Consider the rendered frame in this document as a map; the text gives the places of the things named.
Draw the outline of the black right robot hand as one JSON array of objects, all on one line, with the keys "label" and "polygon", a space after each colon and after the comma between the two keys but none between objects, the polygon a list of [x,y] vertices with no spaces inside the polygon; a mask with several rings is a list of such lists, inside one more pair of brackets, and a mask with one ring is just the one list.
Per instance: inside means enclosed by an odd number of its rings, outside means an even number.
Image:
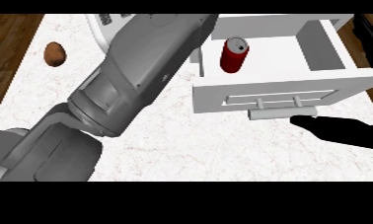
[{"label": "black right robot hand", "polygon": [[294,115],[291,124],[321,140],[373,149],[373,125],[353,118]]}]

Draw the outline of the white drawer box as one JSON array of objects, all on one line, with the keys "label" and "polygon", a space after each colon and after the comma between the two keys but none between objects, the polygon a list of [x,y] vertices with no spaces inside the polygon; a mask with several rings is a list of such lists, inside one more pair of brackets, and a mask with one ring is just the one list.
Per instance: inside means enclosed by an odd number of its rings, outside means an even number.
[{"label": "white drawer box", "polygon": [[223,75],[220,53],[231,37],[250,45],[238,75],[355,68],[338,30],[352,14],[222,14],[201,49],[191,56],[204,76]]}]

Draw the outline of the red can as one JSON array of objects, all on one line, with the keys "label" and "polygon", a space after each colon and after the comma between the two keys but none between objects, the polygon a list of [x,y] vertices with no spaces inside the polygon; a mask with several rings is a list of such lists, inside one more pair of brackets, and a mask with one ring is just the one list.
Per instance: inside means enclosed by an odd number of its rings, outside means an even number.
[{"label": "red can", "polygon": [[220,67],[226,73],[241,70],[250,52],[250,45],[242,37],[231,37],[223,46]]}]

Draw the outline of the white appliance with dark buttons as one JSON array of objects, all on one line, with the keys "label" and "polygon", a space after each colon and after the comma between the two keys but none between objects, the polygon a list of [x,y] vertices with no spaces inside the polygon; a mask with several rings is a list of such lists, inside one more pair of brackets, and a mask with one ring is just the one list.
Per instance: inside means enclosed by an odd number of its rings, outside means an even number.
[{"label": "white appliance with dark buttons", "polygon": [[113,39],[133,19],[133,14],[88,14],[86,19],[97,39],[97,43],[104,52],[108,52]]}]

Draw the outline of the brown potato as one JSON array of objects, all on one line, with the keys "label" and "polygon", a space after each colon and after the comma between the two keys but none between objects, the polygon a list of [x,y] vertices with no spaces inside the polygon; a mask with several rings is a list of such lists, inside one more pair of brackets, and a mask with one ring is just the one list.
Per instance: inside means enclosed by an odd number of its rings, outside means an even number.
[{"label": "brown potato", "polygon": [[45,60],[52,67],[60,67],[66,63],[67,54],[63,45],[58,42],[51,42],[45,50]]}]

